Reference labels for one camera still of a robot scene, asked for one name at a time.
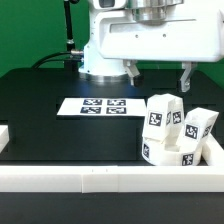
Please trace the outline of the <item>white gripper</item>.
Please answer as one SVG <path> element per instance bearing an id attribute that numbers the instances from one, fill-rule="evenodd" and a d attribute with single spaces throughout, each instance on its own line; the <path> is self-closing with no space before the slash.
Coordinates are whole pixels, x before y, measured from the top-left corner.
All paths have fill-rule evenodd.
<path id="1" fill-rule="evenodd" d="M 169 6 L 161 22 L 137 22 L 130 10 L 102 12 L 96 17 L 96 46 L 105 58 L 130 59 L 123 65 L 134 87 L 144 76 L 135 60 L 183 62 L 180 92 L 190 90 L 196 62 L 224 58 L 224 0 L 184 0 Z"/>

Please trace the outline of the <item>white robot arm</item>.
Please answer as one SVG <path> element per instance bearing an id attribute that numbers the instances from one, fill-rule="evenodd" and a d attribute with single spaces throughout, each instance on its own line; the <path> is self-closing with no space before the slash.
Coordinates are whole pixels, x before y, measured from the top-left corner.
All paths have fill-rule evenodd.
<path id="1" fill-rule="evenodd" d="M 90 38 L 79 72 L 98 82 L 141 78 L 139 61 L 180 62 L 190 89 L 199 62 L 224 58 L 224 0 L 88 0 Z"/>

